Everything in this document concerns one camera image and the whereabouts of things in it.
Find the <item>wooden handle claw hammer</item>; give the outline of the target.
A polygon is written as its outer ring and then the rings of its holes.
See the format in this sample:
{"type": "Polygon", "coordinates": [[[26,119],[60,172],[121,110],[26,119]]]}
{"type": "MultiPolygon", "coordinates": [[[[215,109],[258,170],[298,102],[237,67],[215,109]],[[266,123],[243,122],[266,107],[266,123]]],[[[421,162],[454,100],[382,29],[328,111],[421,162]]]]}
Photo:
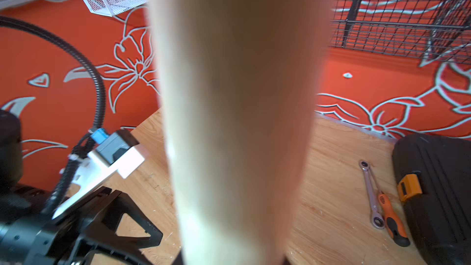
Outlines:
{"type": "Polygon", "coordinates": [[[280,265],[333,0],[148,0],[186,265],[280,265]]]}

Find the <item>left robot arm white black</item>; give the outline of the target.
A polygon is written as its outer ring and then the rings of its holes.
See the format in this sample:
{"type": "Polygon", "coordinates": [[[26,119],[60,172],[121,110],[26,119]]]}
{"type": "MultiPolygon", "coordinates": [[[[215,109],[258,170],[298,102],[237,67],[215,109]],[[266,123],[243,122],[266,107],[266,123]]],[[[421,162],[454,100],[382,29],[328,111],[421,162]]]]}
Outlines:
{"type": "MultiPolygon", "coordinates": [[[[106,90],[106,130],[132,131],[158,110],[151,32],[142,9],[117,19],[87,13],[84,25],[50,17],[35,23],[96,65],[106,90]]],[[[1,29],[1,105],[22,122],[22,183],[55,187],[68,153],[92,126],[95,102],[93,82],[73,57],[37,36],[1,29]]]]}

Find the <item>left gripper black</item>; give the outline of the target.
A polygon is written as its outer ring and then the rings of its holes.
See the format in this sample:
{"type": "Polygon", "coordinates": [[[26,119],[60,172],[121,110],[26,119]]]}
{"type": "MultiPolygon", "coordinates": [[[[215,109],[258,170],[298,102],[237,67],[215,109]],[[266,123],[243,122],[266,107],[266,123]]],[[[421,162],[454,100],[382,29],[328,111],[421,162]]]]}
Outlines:
{"type": "Polygon", "coordinates": [[[32,228],[25,237],[24,265],[89,265],[103,254],[126,265],[148,265],[142,249],[157,247],[163,233],[131,197],[118,190],[99,188],[60,215],[29,219],[32,228]],[[119,236],[118,227],[128,215],[146,233],[145,237],[119,236]]]}

